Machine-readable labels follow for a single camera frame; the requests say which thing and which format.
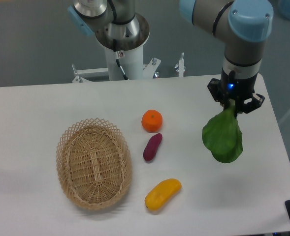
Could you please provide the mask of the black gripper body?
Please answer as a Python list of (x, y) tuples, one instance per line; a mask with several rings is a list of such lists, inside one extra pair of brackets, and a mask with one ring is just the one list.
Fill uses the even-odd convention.
[(221, 79), (219, 82), (219, 92), (221, 94), (220, 104), (225, 106), (224, 95), (228, 94), (228, 98), (235, 100), (239, 97), (242, 101), (252, 98), (254, 92), (254, 85), (257, 75), (246, 79), (237, 79), (236, 76), (231, 81), (228, 74), (222, 69)]

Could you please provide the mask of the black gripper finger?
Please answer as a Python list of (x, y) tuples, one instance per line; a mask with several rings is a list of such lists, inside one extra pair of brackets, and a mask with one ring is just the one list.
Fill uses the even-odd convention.
[(265, 97), (258, 93), (253, 93), (251, 97), (251, 101), (245, 103), (241, 98), (237, 98), (235, 100), (235, 112), (234, 116), (237, 117), (241, 113), (251, 113), (252, 111), (260, 108), (265, 101)]
[(227, 109), (229, 107), (229, 97), (227, 92), (222, 89), (221, 81), (219, 79), (212, 78), (207, 87), (214, 101), (219, 102), (224, 110)]

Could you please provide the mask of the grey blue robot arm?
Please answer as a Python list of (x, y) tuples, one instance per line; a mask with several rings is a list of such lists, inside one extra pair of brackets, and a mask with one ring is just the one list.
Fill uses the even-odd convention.
[[(143, 64), (143, 46), (150, 29), (132, 0), (75, 0), (67, 9), (86, 36), (104, 48), (109, 79), (152, 78), (159, 61)], [(254, 86), (266, 41), (272, 30), (273, 7), (266, 0), (182, 0), (181, 16), (225, 44), (221, 77), (208, 89), (224, 109), (250, 113), (264, 102)]]

